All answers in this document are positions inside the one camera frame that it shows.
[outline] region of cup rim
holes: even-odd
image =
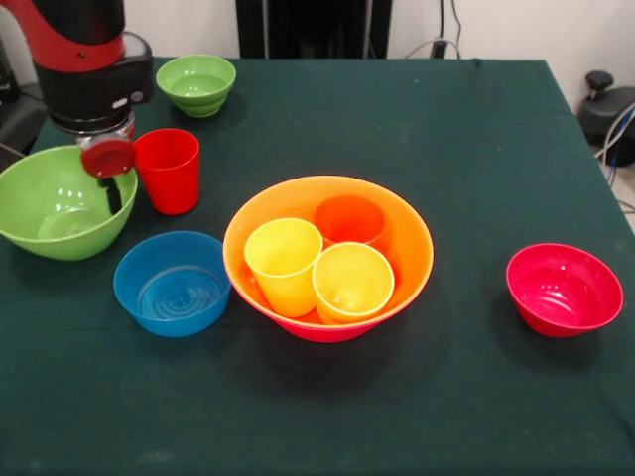
[[[332,305],[330,302],[328,302],[321,295],[321,292],[319,291],[319,288],[318,288],[318,284],[316,283],[316,269],[318,268],[319,261],[326,254],[328,254],[331,250],[334,250],[336,248],[341,248],[342,246],[350,246],[350,245],[354,245],[356,247],[367,249],[367,250],[371,251],[372,253],[378,255],[379,258],[386,265],[388,271],[390,272],[390,292],[387,293],[386,297],[378,305],[376,305],[372,309],[366,310],[364,312],[347,312],[345,310],[338,309],[337,307]],[[318,257],[318,259],[316,261],[316,265],[314,266],[314,270],[312,272],[311,281],[312,281],[312,284],[313,284],[313,287],[314,287],[314,291],[316,292],[316,296],[317,296],[317,298],[319,299],[320,302],[322,302],[326,307],[328,307],[329,310],[332,310],[332,311],[334,311],[334,312],[336,312],[338,314],[342,314],[342,315],[349,316],[349,317],[372,316],[373,314],[375,314],[376,312],[379,312],[381,309],[384,308],[384,306],[388,303],[390,298],[393,296],[393,293],[395,292],[395,272],[393,271],[393,267],[390,265],[388,259],[382,253],[380,253],[375,248],[373,248],[372,246],[369,246],[369,245],[367,245],[365,243],[358,243],[358,242],[355,242],[355,241],[344,241],[342,243],[336,243],[336,244],[332,245],[330,248],[328,248],[325,251],[323,251],[322,253],[320,253],[319,257]]]
[[[345,198],[345,197],[353,197],[355,199],[366,201],[367,203],[372,205],[374,208],[376,208],[379,211],[379,214],[381,215],[381,229],[379,230],[378,233],[375,234],[375,236],[373,236],[370,240],[366,240],[366,241],[363,241],[363,242],[361,242],[361,241],[359,241],[359,242],[350,242],[349,241],[349,243],[363,243],[364,245],[369,245],[369,246],[372,246],[374,243],[377,243],[379,241],[379,239],[386,233],[386,229],[388,228],[388,219],[386,217],[386,214],[384,213],[384,210],[382,209],[382,207],[379,206],[374,201],[369,200],[368,198],[365,198],[363,196],[358,196],[358,195],[355,195],[355,194],[352,194],[352,193],[343,193],[343,194],[340,194],[340,195],[331,196],[331,197],[327,198],[326,200],[324,200],[322,203],[320,203],[317,206],[316,212],[314,213],[317,229],[319,230],[319,227],[318,227],[318,216],[319,216],[320,211],[323,210],[324,207],[327,204],[329,204],[329,202],[335,201],[338,198]],[[339,244],[339,243],[346,243],[346,241],[333,241],[329,237],[325,236],[323,233],[322,233],[322,237],[323,237],[324,241],[329,244],[329,248],[332,245],[336,245],[336,244]]]
[[[250,260],[247,256],[247,248],[249,246],[249,243],[251,242],[253,236],[256,234],[256,232],[258,230],[260,230],[261,228],[269,225],[270,223],[275,223],[275,222],[279,222],[279,221],[299,221],[302,223],[305,223],[307,225],[310,225],[310,227],[312,228],[312,230],[317,234],[317,236],[319,237],[319,250],[316,253],[316,256],[311,260],[310,263],[308,263],[306,266],[302,267],[300,270],[298,271],[293,271],[292,273],[288,273],[286,275],[272,275],[270,273],[263,273],[262,271],[258,270],[258,267],[252,266],[252,264],[250,263]],[[322,254],[322,249],[324,247],[324,240],[323,237],[321,236],[321,233],[319,232],[318,228],[313,225],[311,222],[303,219],[303,218],[296,218],[296,217],[286,217],[286,218],[277,218],[275,220],[269,220],[265,223],[263,223],[262,225],[258,226],[254,231],[251,232],[251,234],[249,235],[249,238],[247,238],[247,241],[245,242],[245,246],[243,248],[243,257],[245,258],[245,263],[247,263],[247,266],[249,267],[249,269],[251,270],[252,273],[257,273],[258,275],[265,277],[265,278],[270,278],[270,279],[284,279],[284,278],[290,278],[292,276],[296,276],[296,275],[300,275],[303,272],[305,272],[306,270],[308,270],[311,266],[313,266],[316,261],[318,260],[318,258],[320,257],[320,255]]]
[[[135,167],[138,169],[142,169],[144,171],[152,171],[152,172],[169,172],[169,171],[174,171],[176,169],[179,169],[183,166],[186,166],[187,164],[189,164],[190,162],[194,161],[196,159],[196,157],[200,154],[200,142],[198,141],[198,138],[191,132],[186,131],[185,129],[179,129],[177,127],[164,127],[161,129],[154,129],[152,131],[148,131],[145,134],[139,136],[135,142],[135,153],[136,153],[136,146],[137,143],[139,141],[141,141],[143,138],[151,136],[153,134],[156,133],[161,133],[161,132],[179,132],[179,133],[184,133],[185,135],[191,137],[192,139],[194,139],[194,142],[196,143],[196,150],[194,151],[194,153],[191,155],[191,157],[189,159],[187,159],[186,161],[182,162],[181,164],[178,164],[177,166],[172,166],[172,167],[148,167],[148,166],[140,166],[138,161],[135,161]]]

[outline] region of orange cup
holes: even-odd
[[[363,243],[383,251],[387,246],[386,217],[371,200],[340,195],[325,200],[316,210],[315,225],[324,249],[335,243]]]

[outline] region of orange bowl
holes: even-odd
[[[395,290],[382,312],[368,320],[326,325],[315,310],[287,318],[274,312],[245,263],[249,235],[263,223],[284,217],[314,223],[318,206],[339,195],[357,195],[373,201],[386,217],[386,258],[395,274]],[[223,259],[231,284],[254,308],[292,334],[314,342],[340,342],[367,332],[409,305],[424,288],[433,267],[430,231],[417,211],[390,190],[358,178],[317,176],[283,181],[245,203],[234,215],[223,240]]]

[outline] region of red bowl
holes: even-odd
[[[520,315],[536,332],[572,337],[611,322],[624,304],[615,274],[573,246],[523,248],[507,266],[507,287]]]
[[[276,218],[296,217],[313,222],[316,210],[325,200],[341,195],[366,198],[376,203],[386,217],[383,251],[395,274],[392,297],[379,315],[347,324],[323,324],[315,310],[294,319],[274,312],[245,263],[247,238],[260,225]],[[227,227],[223,259],[229,281],[251,306],[298,337],[314,342],[341,342],[369,331],[415,300],[430,276],[434,246],[419,213],[392,191],[357,178],[318,176],[283,181],[247,201]]]

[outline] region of green tablecloth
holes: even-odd
[[[160,216],[141,190],[121,237],[80,263],[0,242],[0,473],[633,474],[635,239],[546,64],[235,65],[217,117],[184,117],[159,91],[136,110],[139,133],[199,137],[195,211]],[[47,125],[37,147],[69,141]],[[314,174],[385,185],[430,226],[432,277],[399,316],[320,345],[237,296],[178,340],[120,308],[112,275],[137,242],[222,238],[256,192]],[[505,266],[548,240],[615,270],[613,324],[551,340],[522,322]]]

